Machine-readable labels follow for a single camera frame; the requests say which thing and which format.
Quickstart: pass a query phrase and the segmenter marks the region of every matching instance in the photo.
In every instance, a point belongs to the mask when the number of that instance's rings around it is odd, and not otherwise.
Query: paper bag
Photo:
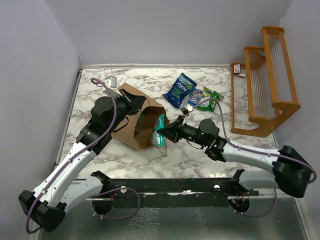
[[[137,114],[127,116],[129,122],[127,119],[124,119],[118,125],[117,129],[128,122],[126,127],[118,132],[112,133],[112,138],[119,140],[135,150],[152,147],[151,138],[157,117],[160,114],[164,114],[164,125],[166,126],[169,124],[165,108],[153,98],[127,83],[122,84],[118,89],[124,89],[132,95],[144,96],[146,97],[146,100]]]

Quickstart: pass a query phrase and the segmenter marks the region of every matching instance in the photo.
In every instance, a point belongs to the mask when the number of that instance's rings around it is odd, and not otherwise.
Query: teal package
[[[152,130],[151,142],[155,146],[164,146],[165,145],[165,137],[161,134],[157,133],[158,129],[163,129],[165,127],[165,115],[161,114],[157,117],[155,126]]]

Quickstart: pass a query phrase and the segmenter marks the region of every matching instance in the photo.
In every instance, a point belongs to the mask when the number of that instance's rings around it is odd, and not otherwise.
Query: wall
[[[292,0],[48,0],[90,64],[230,64]]]
[[[44,0],[0,3],[0,239],[27,239],[19,194],[52,170],[79,58]]]
[[[318,174],[320,174],[319,13],[319,0],[294,0],[280,24],[284,28],[301,109],[275,132],[280,145],[296,148]],[[305,195],[314,226],[320,226],[319,187],[318,179],[308,186]]]

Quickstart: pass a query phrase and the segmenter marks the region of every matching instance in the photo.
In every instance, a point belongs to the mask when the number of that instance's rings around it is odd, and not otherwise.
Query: marble table
[[[231,140],[265,149],[276,147],[272,134],[266,138],[260,138],[230,132],[231,74],[229,68],[88,68],[82,71],[60,159],[67,155],[80,130],[90,119],[89,112],[94,106],[95,100],[104,95],[100,87],[91,83],[92,77],[104,80],[112,75],[117,77],[118,86],[128,83],[140,89],[162,104],[166,109],[168,119],[173,121],[181,112],[167,102],[162,94],[168,92],[181,73],[185,73],[193,79],[199,89],[208,87],[225,96],[220,104],[227,135]],[[239,96],[235,101],[243,102],[243,105],[246,105],[245,96]],[[197,110],[197,114],[188,120],[188,124],[198,126],[199,122],[206,118],[211,118],[215,122],[221,129],[220,134],[222,135],[221,116],[218,108],[214,113]],[[101,171],[111,178],[224,178],[231,177],[237,169],[256,169],[240,163],[213,161],[204,154],[204,150],[192,148],[184,140],[176,144],[169,141],[166,143],[167,156],[162,157],[155,147],[137,151],[113,139],[80,172],[77,178],[86,179],[95,171]]]

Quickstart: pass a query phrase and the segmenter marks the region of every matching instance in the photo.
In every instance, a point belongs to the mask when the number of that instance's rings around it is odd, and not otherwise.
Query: purple cable
[[[137,193],[137,191],[132,189],[132,188],[130,188],[130,187],[119,187],[119,188],[111,189],[109,191],[99,193],[98,195],[95,195],[94,197],[99,197],[99,196],[102,196],[102,195],[105,195],[105,194],[110,194],[110,193],[113,193],[115,191],[124,190],[124,189],[127,189],[127,190],[130,190],[130,191],[134,192],[134,194],[138,198],[138,204],[137,204],[136,209],[134,210],[133,213],[131,213],[128,216],[122,216],[122,217],[99,215],[98,213],[96,213],[96,211],[94,209],[94,206],[92,206],[92,210],[95,213],[95,215],[99,216],[100,218],[111,219],[111,220],[125,220],[125,219],[131,218],[132,216],[134,216],[139,211],[139,208],[140,208],[140,197],[139,197],[139,194]]]
[[[116,100],[115,100],[115,97],[112,93],[112,91],[105,85],[104,82],[102,82],[100,79],[97,79],[95,77],[91,78],[91,82],[94,84],[94,85],[98,85],[98,84],[101,84],[105,89],[106,91],[108,92],[108,94],[110,95],[111,97],[111,100],[112,100],[112,104],[113,104],[113,118],[112,118],[112,121],[110,123],[110,126],[108,127],[108,129],[100,136],[98,137],[95,141],[93,141],[92,143],[90,143],[88,146],[84,147],[83,149],[81,149],[80,151],[78,151],[76,154],[74,154],[72,157],[69,158],[70,162],[67,161],[64,165],[62,165],[62,167],[56,172],[56,174],[51,178],[51,180],[48,182],[48,184],[43,188],[42,191],[44,191],[45,193],[47,193],[47,190],[49,189],[49,187],[52,185],[52,183],[57,179],[57,177],[60,175],[60,173],[67,167],[67,165],[69,163],[72,163],[73,160],[78,157],[80,154],[82,154],[84,151],[92,148],[94,145],[97,144],[97,142],[99,142],[101,139],[103,139],[108,133],[109,131],[111,130],[111,128],[113,127],[115,121],[116,121],[116,117],[117,117],[117,104],[116,104]],[[29,228],[29,223],[30,223],[30,219],[31,219],[31,214],[37,204],[37,202],[39,201],[39,199],[45,194],[45,193],[42,193],[42,191],[39,193],[38,197],[33,201],[29,211],[28,211],[28,214],[26,215],[26,222],[25,222],[25,230],[28,234],[34,234],[36,233],[37,231],[39,231],[41,229],[41,227],[38,227],[37,229],[35,230],[30,230]]]
[[[224,134],[224,138],[225,140],[227,141],[227,143],[229,143],[232,147],[234,148],[237,148],[239,149],[239,146],[232,143],[230,141],[230,139],[228,138],[227,136],[227,131],[226,131],[226,127],[225,127],[225,120],[224,120],[224,115],[223,115],[223,112],[222,112],[222,109],[221,109],[221,106],[220,106],[220,103],[217,101],[216,98],[207,98],[206,100],[203,100],[201,102],[199,102],[197,105],[195,105],[193,108],[196,108],[197,106],[207,102],[207,101],[210,101],[210,100],[215,100],[218,107],[219,107],[219,111],[220,111],[220,115],[221,115],[221,123],[222,123],[222,129],[223,129],[223,134]],[[257,150],[252,150],[252,149],[249,149],[249,148],[246,148],[246,147],[241,147],[241,150],[244,150],[244,151],[247,151],[247,152],[250,152],[250,153],[254,153],[254,154],[260,154],[260,155],[266,155],[266,156],[273,156],[273,157],[278,157],[278,158],[284,158],[284,159],[287,159],[289,161],[292,161],[294,163],[297,163],[297,164],[300,164],[304,167],[307,167],[308,169],[310,169],[313,173],[313,178],[311,180],[309,180],[309,183],[313,183],[316,179],[317,179],[317,173],[316,171],[307,163],[304,163],[302,161],[299,161],[293,157],[289,157],[289,156],[285,156],[285,155],[282,155],[282,154],[276,154],[276,153],[267,153],[267,152],[263,152],[263,151],[257,151]],[[249,217],[249,218],[258,218],[258,217],[263,217],[267,214],[269,214],[273,209],[275,209],[276,207],[276,204],[277,204],[277,191],[274,189],[274,202],[273,202],[273,205],[271,206],[271,208],[264,212],[264,213],[261,213],[261,214],[258,214],[258,215],[250,215],[250,214],[246,214],[246,213],[241,213],[241,212],[238,212],[236,211],[230,204],[229,206],[234,210],[235,213],[239,214],[239,215],[242,215],[242,216],[245,216],[245,217]]]

